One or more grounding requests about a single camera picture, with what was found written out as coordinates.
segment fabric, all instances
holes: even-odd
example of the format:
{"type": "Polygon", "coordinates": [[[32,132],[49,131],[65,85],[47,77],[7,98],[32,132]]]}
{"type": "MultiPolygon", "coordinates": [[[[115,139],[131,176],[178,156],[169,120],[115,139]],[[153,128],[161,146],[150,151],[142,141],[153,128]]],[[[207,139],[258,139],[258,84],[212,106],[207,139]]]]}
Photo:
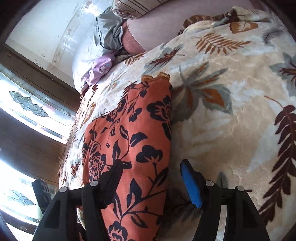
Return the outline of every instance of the fabric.
{"type": "Polygon", "coordinates": [[[125,165],[113,204],[102,210],[110,240],[151,241],[162,220],[171,139],[169,79],[163,73],[143,76],[125,89],[116,109],[86,128],[84,185],[118,159],[125,165]]]}
{"type": "Polygon", "coordinates": [[[77,91],[83,92],[88,87],[86,80],[93,73],[89,71],[101,61],[100,57],[109,55],[112,59],[110,54],[115,55],[122,48],[121,25],[124,21],[112,12],[111,7],[96,18],[74,55],[72,70],[77,91]]]}
{"type": "Polygon", "coordinates": [[[203,24],[205,26],[204,29],[207,29],[212,27],[212,26],[208,26],[208,24],[216,23],[217,21],[221,21],[221,20],[227,21],[225,23],[239,22],[239,18],[236,16],[236,12],[234,10],[230,12],[229,16],[225,14],[221,14],[214,17],[206,16],[206,15],[194,15],[189,19],[185,19],[183,23],[183,28],[178,32],[178,35],[182,34],[184,30],[193,23],[197,23],[197,22],[207,23],[207,24],[203,24]]]}
{"type": "Polygon", "coordinates": [[[216,16],[232,6],[252,9],[249,0],[170,0],[144,16],[127,20],[128,30],[135,41],[149,51],[177,36],[185,19],[193,15],[216,16]]]}
{"type": "Polygon", "coordinates": [[[88,85],[94,85],[101,77],[108,73],[112,67],[113,54],[104,55],[98,58],[87,75],[84,75],[85,82],[88,85]]]}
{"type": "MultiPolygon", "coordinates": [[[[170,75],[174,93],[169,186],[158,240],[192,240],[199,222],[200,210],[189,201],[180,175],[182,159],[223,187],[244,186],[271,241],[283,239],[296,222],[291,136],[296,43],[270,14],[234,9],[239,22],[217,27],[219,21],[212,22],[207,29],[206,21],[191,24],[168,43],[115,66],[86,92],[61,166],[61,186],[83,185],[89,123],[115,109],[131,81],[163,72],[170,75]]],[[[222,207],[217,240],[223,239],[225,220],[222,207]]]]}
{"type": "Polygon", "coordinates": [[[125,19],[138,18],[168,0],[113,0],[113,12],[125,19]]]}

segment wooden wall panel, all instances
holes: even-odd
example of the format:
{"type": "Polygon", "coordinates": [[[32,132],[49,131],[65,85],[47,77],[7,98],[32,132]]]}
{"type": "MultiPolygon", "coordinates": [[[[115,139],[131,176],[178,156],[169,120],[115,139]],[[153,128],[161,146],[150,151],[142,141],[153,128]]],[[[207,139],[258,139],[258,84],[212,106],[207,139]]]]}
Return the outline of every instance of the wooden wall panel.
{"type": "Polygon", "coordinates": [[[77,112],[80,94],[73,87],[40,68],[8,45],[0,51],[0,63],[29,85],[77,112]]]}
{"type": "Polygon", "coordinates": [[[63,146],[0,108],[0,159],[14,169],[58,186],[57,172],[63,146]]]}

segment white wall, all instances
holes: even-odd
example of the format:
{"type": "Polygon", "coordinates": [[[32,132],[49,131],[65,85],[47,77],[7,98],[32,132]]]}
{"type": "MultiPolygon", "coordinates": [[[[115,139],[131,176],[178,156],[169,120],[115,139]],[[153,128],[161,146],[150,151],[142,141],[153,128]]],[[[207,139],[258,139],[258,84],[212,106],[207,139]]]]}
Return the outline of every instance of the white wall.
{"type": "Polygon", "coordinates": [[[74,87],[75,50],[95,15],[110,5],[107,0],[41,0],[20,20],[6,43],[74,87]]]}

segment metal bolt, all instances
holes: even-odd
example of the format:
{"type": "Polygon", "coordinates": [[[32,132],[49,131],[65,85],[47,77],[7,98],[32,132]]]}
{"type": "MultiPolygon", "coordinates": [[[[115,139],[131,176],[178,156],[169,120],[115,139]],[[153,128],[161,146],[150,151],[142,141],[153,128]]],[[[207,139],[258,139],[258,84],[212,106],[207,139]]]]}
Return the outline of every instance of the metal bolt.
{"type": "Polygon", "coordinates": [[[61,187],[61,188],[59,189],[59,192],[65,192],[65,191],[67,191],[67,187],[61,187]]]}
{"type": "Polygon", "coordinates": [[[244,191],[244,187],[243,186],[237,186],[237,189],[239,190],[239,191],[244,191]]]}
{"type": "Polygon", "coordinates": [[[209,187],[212,187],[212,186],[214,185],[214,182],[208,180],[208,181],[205,182],[205,184],[206,184],[207,186],[209,186],[209,187]]]}
{"type": "Polygon", "coordinates": [[[98,181],[92,181],[92,182],[90,183],[90,185],[91,185],[92,187],[95,187],[95,186],[98,185],[98,184],[99,184],[98,181]]]}

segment bedspread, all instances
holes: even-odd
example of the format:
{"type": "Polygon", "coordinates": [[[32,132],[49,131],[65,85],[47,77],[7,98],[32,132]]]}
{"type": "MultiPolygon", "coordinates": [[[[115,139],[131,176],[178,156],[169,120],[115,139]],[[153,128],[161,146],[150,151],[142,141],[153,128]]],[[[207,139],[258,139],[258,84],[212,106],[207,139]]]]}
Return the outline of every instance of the bedspread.
{"type": "MultiPolygon", "coordinates": [[[[170,42],[115,66],[86,92],[60,186],[83,185],[87,125],[117,107],[131,80],[164,72],[174,93],[170,187],[159,240],[191,240],[198,225],[200,211],[179,171],[182,159],[222,187],[244,186],[270,239],[282,240],[296,221],[296,43],[259,10],[234,7],[223,18],[194,22],[170,42]]],[[[217,240],[223,239],[225,214],[223,207],[217,240]]]]}

